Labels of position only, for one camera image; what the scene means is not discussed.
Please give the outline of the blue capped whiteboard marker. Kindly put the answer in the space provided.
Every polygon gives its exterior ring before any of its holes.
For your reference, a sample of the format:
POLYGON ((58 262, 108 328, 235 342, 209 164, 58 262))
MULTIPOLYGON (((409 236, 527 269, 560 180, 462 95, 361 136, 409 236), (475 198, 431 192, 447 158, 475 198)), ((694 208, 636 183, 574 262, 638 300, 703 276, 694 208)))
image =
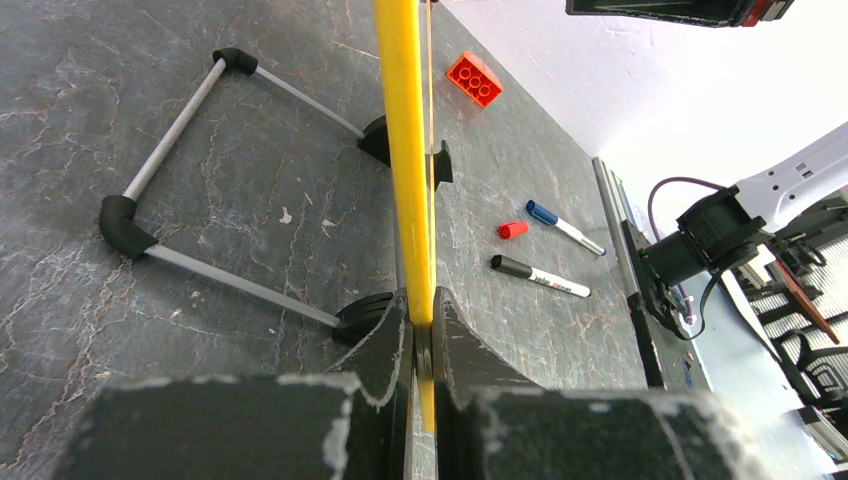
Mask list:
POLYGON ((591 240, 576 227, 567 223, 565 220, 558 217, 556 214, 544 208, 537 202, 528 200, 525 204, 525 210, 532 218, 545 225, 555 227, 582 247, 592 252, 594 255, 599 257, 606 255, 607 250, 604 247, 591 240))

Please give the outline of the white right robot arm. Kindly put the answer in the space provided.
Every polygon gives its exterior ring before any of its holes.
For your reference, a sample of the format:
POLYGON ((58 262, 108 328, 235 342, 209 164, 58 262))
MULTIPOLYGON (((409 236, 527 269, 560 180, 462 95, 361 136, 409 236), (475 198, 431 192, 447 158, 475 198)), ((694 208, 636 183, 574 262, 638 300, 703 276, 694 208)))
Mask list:
MULTIPOLYGON (((725 28, 781 19, 789 1, 569 1, 570 15, 623 16, 725 28)), ((652 279, 679 284, 752 260, 760 245, 847 183, 847 127, 840 125, 786 160, 693 204, 676 232, 640 250, 652 279)))

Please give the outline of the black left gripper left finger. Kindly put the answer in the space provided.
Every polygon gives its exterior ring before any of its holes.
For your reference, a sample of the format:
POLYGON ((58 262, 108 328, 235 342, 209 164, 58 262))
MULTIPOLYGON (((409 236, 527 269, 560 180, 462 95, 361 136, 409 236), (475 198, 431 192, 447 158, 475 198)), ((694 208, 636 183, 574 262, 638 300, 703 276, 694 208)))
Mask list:
POLYGON ((404 291, 324 373, 148 378, 103 391, 58 479, 408 479, 412 328, 404 291))

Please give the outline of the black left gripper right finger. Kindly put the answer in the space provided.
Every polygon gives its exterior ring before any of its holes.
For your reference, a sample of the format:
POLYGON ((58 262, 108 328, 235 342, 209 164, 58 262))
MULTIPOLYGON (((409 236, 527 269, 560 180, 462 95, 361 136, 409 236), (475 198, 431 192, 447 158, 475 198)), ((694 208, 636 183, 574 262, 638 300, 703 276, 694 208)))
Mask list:
POLYGON ((703 391, 551 390, 474 333, 451 290, 434 298, 442 479, 765 479, 749 432, 703 391))

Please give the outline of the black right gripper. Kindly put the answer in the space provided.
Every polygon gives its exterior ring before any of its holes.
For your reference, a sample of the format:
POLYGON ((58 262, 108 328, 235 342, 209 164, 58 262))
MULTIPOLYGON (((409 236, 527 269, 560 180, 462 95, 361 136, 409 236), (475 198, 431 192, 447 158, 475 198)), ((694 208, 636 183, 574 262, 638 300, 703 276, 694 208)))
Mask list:
POLYGON ((781 19, 793 0, 567 0, 577 16, 619 16, 710 28, 754 27, 781 19))

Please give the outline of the red marker cap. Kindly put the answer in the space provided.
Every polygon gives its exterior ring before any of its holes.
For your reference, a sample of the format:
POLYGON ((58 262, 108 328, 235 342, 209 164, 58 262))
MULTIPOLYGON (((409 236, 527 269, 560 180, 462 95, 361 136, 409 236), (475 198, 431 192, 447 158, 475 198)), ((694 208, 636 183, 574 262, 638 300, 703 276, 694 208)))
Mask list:
POLYGON ((527 234, 528 231, 529 225, 524 221, 504 223, 497 229, 499 237, 504 240, 518 238, 527 234))

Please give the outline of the white whiteboard orange frame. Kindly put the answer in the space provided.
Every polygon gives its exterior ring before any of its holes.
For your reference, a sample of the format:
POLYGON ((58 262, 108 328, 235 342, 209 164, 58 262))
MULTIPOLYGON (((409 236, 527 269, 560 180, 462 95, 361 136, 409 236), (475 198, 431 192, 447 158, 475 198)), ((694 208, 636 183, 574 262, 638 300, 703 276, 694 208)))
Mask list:
POLYGON ((422 426, 434 433, 434 228, 425 154, 420 3, 376 1, 374 9, 408 314, 416 334, 422 426))

